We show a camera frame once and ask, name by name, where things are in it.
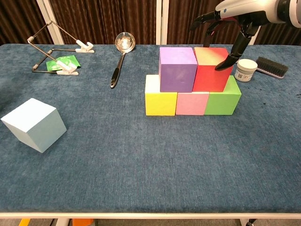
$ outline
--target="yellow cube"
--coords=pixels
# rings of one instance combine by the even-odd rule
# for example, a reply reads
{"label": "yellow cube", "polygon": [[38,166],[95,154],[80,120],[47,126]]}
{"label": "yellow cube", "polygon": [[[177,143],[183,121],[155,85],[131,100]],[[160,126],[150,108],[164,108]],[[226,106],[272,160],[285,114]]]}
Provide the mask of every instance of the yellow cube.
{"label": "yellow cube", "polygon": [[145,83],[146,115],[174,116],[177,105],[176,92],[160,92],[158,74],[148,74]]}

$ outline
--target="table edge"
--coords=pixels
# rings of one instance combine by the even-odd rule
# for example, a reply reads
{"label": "table edge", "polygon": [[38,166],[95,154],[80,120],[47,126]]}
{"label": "table edge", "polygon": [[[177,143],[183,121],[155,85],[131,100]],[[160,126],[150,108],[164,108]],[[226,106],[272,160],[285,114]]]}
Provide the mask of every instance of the table edge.
{"label": "table edge", "polygon": [[1,218],[92,218],[92,219],[301,219],[301,213],[59,213],[2,212]]}

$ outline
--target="metal ladle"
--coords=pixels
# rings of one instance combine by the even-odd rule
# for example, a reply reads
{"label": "metal ladle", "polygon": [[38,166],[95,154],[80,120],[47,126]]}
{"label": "metal ladle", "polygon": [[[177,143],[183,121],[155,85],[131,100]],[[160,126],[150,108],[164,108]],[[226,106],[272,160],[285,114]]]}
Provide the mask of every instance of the metal ladle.
{"label": "metal ladle", "polygon": [[121,70],[121,66],[123,63],[123,59],[126,55],[126,53],[130,52],[133,50],[133,48],[135,47],[135,38],[133,37],[132,34],[128,33],[128,32],[123,32],[120,33],[119,35],[117,35],[116,39],[115,39],[115,46],[116,48],[122,53],[122,56],[119,60],[119,63],[114,71],[114,74],[112,76],[111,79],[111,89],[115,88],[115,86],[117,85],[119,76],[120,76],[120,70]]}

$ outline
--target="floor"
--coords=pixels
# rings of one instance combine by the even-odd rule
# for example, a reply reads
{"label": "floor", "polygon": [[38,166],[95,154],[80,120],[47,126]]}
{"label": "floor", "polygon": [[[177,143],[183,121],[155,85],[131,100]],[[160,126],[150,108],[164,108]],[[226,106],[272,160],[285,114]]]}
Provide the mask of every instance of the floor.
{"label": "floor", "polygon": [[[56,220],[32,219],[28,226],[55,226]],[[19,219],[0,219],[0,226],[18,226]],[[97,220],[97,226],[240,226],[239,220]],[[300,220],[259,219],[254,226],[301,226]]]}

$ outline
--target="black ladle handle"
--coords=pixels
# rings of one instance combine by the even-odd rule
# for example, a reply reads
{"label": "black ladle handle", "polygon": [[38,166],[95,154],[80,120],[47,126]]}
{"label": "black ladle handle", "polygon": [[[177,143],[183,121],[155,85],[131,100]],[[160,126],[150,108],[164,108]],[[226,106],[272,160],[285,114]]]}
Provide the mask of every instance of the black ladle handle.
{"label": "black ladle handle", "polygon": [[119,79],[119,76],[120,76],[120,70],[121,70],[121,67],[122,67],[122,63],[123,63],[123,59],[125,57],[126,53],[123,53],[120,60],[119,60],[119,63],[114,71],[114,74],[112,76],[112,79],[111,79],[111,89],[115,88],[115,86],[117,85],[117,82],[118,82],[118,79]]}

